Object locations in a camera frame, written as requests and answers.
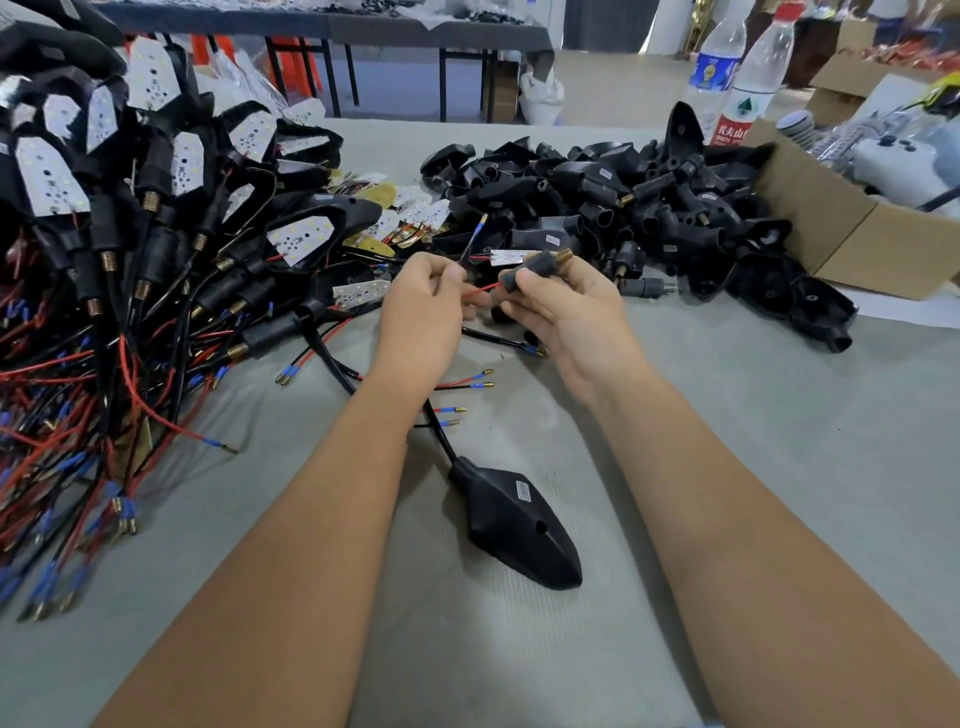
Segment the workbench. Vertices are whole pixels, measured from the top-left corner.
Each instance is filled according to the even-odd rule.
[[[496,75],[497,52],[519,51],[531,64],[534,76],[546,81],[553,68],[555,53],[547,29],[536,22],[524,25],[510,23],[482,23],[450,21],[432,30],[418,20],[386,15],[354,15],[336,12],[303,11],[284,9],[279,6],[263,9],[223,10],[202,4],[170,4],[150,2],[121,2],[108,0],[97,2],[97,10],[116,23],[124,33],[190,34],[206,35],[216,49],[215,36],[262,36],[267,43],[274,77],[279,90],[286,96],[282,74],[276,58],[277,52],[301,53],[304,67],[309,68],[310,53],[324,56],[327,85],[333,115],[340,117],[340,98],[337,94],[337,79],[333,71],[330,43],[344,45],[347,52],[350,89],[354,103],[358,90],[353,72],[352,45],[369,45],[390,48],[437,48],[440,51],[440,115],[446,121],[446,60],[447,58],[471,58],[483,63],[481,94],[484,85],[489,85],[488,122],[492,122],[493,79]],[[297,43],[287,45],[276,41],[277,36],[293,36]],[[311,45],[306,39],[318,39],[320,45]],[[482,51],[465,52],[467,49]],[[313,77],[308,74],[310,87]]]
[[[398,183],[414,183],[422,160],[450,142],[482,151],[530,132],[565,151],[661,136],[329,126],[346,138],[345,169]],[[720,438],[960,670],[960,331],[860,318],[852,347],[829,354],[727,295],[628,309],[651,361]],[[331,341],[334,355],[365,371],[377,320],[351,322]],[[4,728],[86,725],[280,493],[346,401],[318,361],[290,386],[274,384],[302,347],[291,342],[229,372],[196,427],[243,452],[178,440],[138,499],[141,533],[110,550],[73,612],[19,624],[14,604],[0,621]],[[706,691],[599,428],[548,360],[464,339],[449,375],[488,367],[494,389],[433,402],[469,408],[449,430],[459,454],[537,485],[579,549],[584,584],[548,591],[472,546],[443,453],[416,430],[350,726],[700,724],[711,713]]]

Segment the bottle with blue label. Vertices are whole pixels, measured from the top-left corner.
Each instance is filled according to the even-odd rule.
[[[737,0],[730,3],[727,16],[701,46],[686,88],[684,101],[696,112],[705,139],[713,136],[736,65],[747,49],[744,6]]]

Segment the blue bottle label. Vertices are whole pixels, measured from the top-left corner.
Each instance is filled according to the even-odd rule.
[[[722,59],[701,53],[697,67],[690,77],[690,85],[706,91],[726,91],[733,80],[737,59]]]

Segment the dark curtain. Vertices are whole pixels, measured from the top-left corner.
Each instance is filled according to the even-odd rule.
[[[659,3],[660,0],[566,0],[564,48],[639,53]]]

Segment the plastic bottle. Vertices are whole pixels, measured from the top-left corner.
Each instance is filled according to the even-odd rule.
[[[733,71],[747,50],[745,16],[736,4],[731,4],[727,16],[701,46],[697,65],[690,74],[684,101],[696,112],[705,139],[713,135],[733,80]]]
[[[736,72],[711,144],[740,144],[770,106],[786,76],[793,56],[793,26],[805,7],[802,0],[784,0],[777,6],[770,27],[757,39]]]

